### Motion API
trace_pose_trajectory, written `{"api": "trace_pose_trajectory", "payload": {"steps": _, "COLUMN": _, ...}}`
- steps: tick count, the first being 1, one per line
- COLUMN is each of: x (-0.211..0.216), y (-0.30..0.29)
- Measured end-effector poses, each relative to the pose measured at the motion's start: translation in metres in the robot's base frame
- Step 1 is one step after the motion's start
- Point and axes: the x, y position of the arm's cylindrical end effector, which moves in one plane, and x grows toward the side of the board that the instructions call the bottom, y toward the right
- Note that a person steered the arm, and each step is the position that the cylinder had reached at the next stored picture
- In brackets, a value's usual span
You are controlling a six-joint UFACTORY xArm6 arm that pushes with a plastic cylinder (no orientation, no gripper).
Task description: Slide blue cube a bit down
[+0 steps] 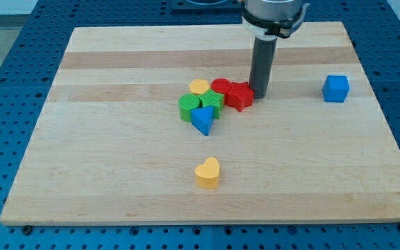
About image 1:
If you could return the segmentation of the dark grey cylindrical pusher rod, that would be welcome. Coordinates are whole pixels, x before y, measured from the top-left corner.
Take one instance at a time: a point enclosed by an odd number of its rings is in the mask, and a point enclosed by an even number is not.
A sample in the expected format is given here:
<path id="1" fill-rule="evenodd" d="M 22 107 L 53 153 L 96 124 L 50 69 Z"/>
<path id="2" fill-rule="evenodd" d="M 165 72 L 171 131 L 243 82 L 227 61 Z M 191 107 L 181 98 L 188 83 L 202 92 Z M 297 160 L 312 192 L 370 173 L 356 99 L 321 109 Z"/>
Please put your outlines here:
<path id="1" fill-rule="evenodd" d="M 254 99 L 263 99 L 267 93 L 277 39 L 265 41 L 255 38 L 249 75 L 249 87 Z"/>

